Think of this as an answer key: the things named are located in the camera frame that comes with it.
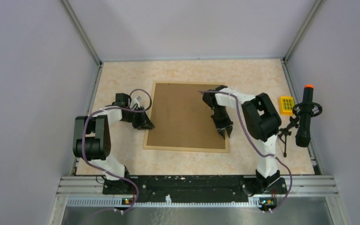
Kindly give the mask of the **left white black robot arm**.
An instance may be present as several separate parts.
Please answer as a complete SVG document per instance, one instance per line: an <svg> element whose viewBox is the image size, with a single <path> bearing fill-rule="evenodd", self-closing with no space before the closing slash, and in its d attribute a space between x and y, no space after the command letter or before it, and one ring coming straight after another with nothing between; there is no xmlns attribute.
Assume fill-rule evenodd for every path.
<svg viewBox="0 0 360 225"><path fill-rule="evenodd" d="M121 194L130 191L132 182L128 169L111 152L110 126L116 122L130 123L137 130L151 130L155 126L147 115L152 106L141 104L141 97L117 93L115 101L90 115L77 116L74 124L73 154L103 172L105 178L114 181L114 188Z"/></svg>

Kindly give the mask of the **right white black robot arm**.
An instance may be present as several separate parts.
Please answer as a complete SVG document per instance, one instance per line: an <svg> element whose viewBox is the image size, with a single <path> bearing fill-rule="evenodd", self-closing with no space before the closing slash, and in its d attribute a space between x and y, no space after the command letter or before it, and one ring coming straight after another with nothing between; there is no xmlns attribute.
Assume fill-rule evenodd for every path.
<svg viewBox="0 0 360 225"><path fill-rule="evenodd" d="M244 94L225 85L202 91L203 102L211 108L211 116L217 132L229 137L233 130L227 108L237 111L246 138L259 155L256 168L256 187L262 193L269 193L280 177L276 160L276 141L282 123L270 97Z"/></svg>

